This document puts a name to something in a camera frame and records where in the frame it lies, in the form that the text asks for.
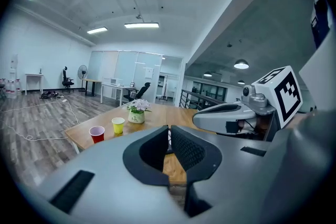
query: white desk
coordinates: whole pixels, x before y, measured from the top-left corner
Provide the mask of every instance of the white desk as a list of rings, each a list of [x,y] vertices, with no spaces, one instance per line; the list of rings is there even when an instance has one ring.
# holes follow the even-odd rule
[[[104,87],[111,87],[113,89],[120,90],[120,105],[122,105],[123,90],[132,90],[132,89],[135,89],[135,87],[120,87],[120,86],[116,86],[116,85],[112,85],[112,84],[102,83],[101,84],[101,92],[100,92],[100,103],[101,104],[103,104],[103,90],[104,90]]]
[[[26,75],[26,89],[25,89],[26,96],[27,96],[27,78],[28,77],[40,77],[40,92],[42,94],[43,93],[43,88],[42,88],[43,74],[31,74],[31,73],[27,73],[25,75]]]

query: red cup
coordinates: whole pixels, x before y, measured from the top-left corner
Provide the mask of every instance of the red cup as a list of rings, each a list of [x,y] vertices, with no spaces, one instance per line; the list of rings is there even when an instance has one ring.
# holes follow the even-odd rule
[[[89,130],[89,133],[93,139],[93,142],[96,144],[98,142],[104,141],[105,129],[102,126],[95,126]]]

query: white flowers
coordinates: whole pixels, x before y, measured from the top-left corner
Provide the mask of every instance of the white flowers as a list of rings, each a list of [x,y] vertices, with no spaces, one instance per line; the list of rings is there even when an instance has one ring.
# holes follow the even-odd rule
[[[133,111],[134,109],[138,111],[146,111],[150,107],[150,104],[147,100],[135,99],[128,105],[128,107],[131,111]]]

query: flower pot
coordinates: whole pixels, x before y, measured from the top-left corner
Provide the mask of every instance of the flower pot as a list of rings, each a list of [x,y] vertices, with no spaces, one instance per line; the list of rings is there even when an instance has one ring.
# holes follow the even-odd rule
[[[140,114],[132,113],[130,111],[128,115],[128,121],[133,123],[144,123],[145,121],[145,113],[142,112]]]

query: potted plant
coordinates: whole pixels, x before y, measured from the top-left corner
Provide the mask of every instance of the potted plant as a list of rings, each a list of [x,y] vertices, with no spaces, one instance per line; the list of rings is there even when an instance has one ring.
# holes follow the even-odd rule
[[[147,100],[136,99],[127,105],[127,109],[130,111],[128,115],[128,121],[133,123],[143,123],[145,121],[145,111],[148,110],[150,104]]]

